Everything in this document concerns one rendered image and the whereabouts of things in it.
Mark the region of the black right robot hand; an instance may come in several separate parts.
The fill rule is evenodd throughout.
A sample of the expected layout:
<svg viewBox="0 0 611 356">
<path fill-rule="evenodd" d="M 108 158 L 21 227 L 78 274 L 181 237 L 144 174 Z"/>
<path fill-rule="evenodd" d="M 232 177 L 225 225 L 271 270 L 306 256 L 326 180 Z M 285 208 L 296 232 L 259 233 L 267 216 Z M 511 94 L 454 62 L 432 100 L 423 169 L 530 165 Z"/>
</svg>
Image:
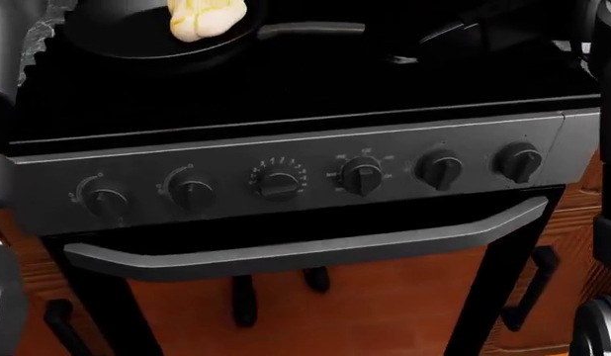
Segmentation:
<svg viewBox="0 0 611 356">
<path fill-rule="evenodd" d="M 534 40 L 590 43 L 603 0 L 477 0 L 472 8 L 432 23 L 403 20 L 406 33 L 388 53 L 394 64 L 438 63 L 499 52 Z"/>
</svg>

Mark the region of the pale raw chicken breast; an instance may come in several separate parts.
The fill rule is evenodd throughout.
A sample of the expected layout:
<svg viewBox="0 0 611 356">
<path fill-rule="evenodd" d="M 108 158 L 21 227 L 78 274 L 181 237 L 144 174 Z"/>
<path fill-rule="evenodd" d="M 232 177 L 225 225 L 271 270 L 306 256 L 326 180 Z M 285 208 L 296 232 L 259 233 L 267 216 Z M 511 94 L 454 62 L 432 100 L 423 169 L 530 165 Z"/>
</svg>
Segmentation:
<svg viewBox="0 0 611 356">
<path fill-rule="evenodd" d="M 167 0 L 167 7 L 170 32 L 185 43 L 223 35 L 247 13 L 244 0 Z"/>
</svg>

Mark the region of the black frying pan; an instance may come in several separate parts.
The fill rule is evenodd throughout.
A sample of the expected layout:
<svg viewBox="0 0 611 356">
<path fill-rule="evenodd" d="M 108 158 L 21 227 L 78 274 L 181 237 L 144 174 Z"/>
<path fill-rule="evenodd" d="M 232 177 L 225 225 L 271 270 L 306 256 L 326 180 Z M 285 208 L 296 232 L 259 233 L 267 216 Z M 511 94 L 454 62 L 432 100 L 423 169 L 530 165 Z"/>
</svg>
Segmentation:
<svg viewBox="0 0 611 356">
<path fill-rule="evenodd" d="M 268 0 L 245 0 L 247 14 L 222 35 L 191 43 L 169 29 L 164 0 L 82 0 L 65 20 L 63 34 L 74 46 L 105 58 L 166 60 L 214 55 L 281 35 L 362 35 L 360 23 L 301 22 L 267 25 Z"/>
</svg>

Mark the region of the black stove knob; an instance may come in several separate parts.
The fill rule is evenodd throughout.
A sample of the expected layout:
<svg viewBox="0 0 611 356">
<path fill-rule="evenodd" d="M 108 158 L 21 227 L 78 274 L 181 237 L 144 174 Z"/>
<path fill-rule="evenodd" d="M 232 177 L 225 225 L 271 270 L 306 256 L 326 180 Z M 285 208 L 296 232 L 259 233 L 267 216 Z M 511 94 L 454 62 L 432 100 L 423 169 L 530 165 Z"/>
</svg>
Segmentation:
<svg viewBox="0 0 611 356">
<path fill-rule="evenodd" d="M 128 199 L 113 189 L 96 189 L 88 192 L 84 197 L 86 209 L 101 219 L 120 219 L 128 207 Z"/>
<path fill-rule="evenodd" d="M 444 192 L 460 177 L 463 162 L 453 150 L 436 149 L 418 159 L 415 177 L 437 191 Z"/>
<path fill-rule="evenodd" d="M 200 180 L 175 180 L 169 183 L 172 201 L 184 210 L 198 212 L 210 207 L 216 200 L 216 192 Z"/>
<path fill-rule="evenodd" d="M 527 141 L 516 141 L 504 146 L 493 159 L 496 173 L 514 183 L 528 183 L 542 164 L 543 156 Z"/>
</svg>

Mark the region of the black oven temperature knob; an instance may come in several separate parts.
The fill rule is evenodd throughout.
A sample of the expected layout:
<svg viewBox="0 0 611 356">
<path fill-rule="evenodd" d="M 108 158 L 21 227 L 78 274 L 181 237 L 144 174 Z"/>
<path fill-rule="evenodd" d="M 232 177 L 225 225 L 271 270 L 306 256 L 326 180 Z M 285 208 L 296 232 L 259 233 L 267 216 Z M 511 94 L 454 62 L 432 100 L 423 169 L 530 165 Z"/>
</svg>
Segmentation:
<svg viewBox="0 0 611 356">
<path fill-rule="evenodd" d="M 381 186 L 383 171 L 380 163 L 371 156 L 356 156 L 341 168 L 341 184 L 354 195 L 366 197 Z"/>
</svg>

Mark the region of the brown wooden cabinet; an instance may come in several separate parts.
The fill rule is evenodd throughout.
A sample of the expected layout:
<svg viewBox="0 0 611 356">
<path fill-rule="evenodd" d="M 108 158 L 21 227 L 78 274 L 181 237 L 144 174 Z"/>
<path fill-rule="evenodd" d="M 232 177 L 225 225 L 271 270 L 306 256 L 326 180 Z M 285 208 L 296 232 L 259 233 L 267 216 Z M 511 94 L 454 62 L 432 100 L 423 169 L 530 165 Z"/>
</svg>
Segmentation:
<svg viewBox="0 0 611 356">
<path fill-rule="evenodd" d="M 15 356 L 71 356 L 43 320 L 46 302 L 55 299 L 72 303 L 70 323 L 94 356 L 115 356 L 39 238 L 23 233 L 9 210 L 0 210 L 0 240 L 18 257 L 30 305 Z"/>
<path fill-rule="evenodd" d="M 581 180 L 567 186 L 537 245 L 560 263 L 519 331 L 495 323 L 480 356 L 546 356 L 568 350 L 573 316 L 583 302 L 611 293 L 611 269 L 592 257 L 592 224 L 601 210 L 602 168 L 594 153 Z"/>
</svg>

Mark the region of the black kitchen stove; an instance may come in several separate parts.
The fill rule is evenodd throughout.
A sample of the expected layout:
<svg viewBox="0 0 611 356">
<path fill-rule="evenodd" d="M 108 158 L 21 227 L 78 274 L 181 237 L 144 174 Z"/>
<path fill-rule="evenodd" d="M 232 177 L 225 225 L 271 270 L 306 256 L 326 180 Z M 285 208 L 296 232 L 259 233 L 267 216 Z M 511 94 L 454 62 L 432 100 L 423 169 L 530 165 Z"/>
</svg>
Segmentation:
<svg viewBox="0 0 611 356">
<path fill-rule="evenodd" d="M 164 356 L 128 278 L 72 266 L 64 245 L 141 255 L 190 254 L 477 222 L 529 198 L 543 215 L 487 245 L 444 356 L 478 356 L 539 234 L 595 150 L 597 83 L 549 41 L 464 61 L 394 64 L 364 35 L 281 35 L 184 63 L 102 58 L 56 29 L 26 67 L 7 146 L 15 217 L 38 236 L 115 356 Z M 528 183 L 493 169 L 507 144 L 543 156 Z M 453 150 L 444 192 L 415 177 L 418 159 Z M 341 168 L 377 159 L 381 186 L 347 192 Z M 299 182 L 290 201 L 257 192 L 261 174 Z M 216 192 L 198 212 L 169 183 Z M 120 219 L 84 206 L 96 189 L 129 201 Z"/>
</svg>

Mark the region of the black numbered timer knob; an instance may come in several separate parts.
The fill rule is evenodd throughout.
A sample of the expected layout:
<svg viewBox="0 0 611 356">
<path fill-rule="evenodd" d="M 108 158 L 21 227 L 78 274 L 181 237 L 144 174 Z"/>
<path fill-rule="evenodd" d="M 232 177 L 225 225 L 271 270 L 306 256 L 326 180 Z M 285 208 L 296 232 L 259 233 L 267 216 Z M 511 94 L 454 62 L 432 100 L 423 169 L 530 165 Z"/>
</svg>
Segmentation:
<svg viewBox="0 0 611 356">
<path fill-rule="evenodd" d="M 261 174 L 256 186 L 259 195 L 267 201 L 290 201 L 299 190 L 297 178 L 283 172 Z"/>
</svg>

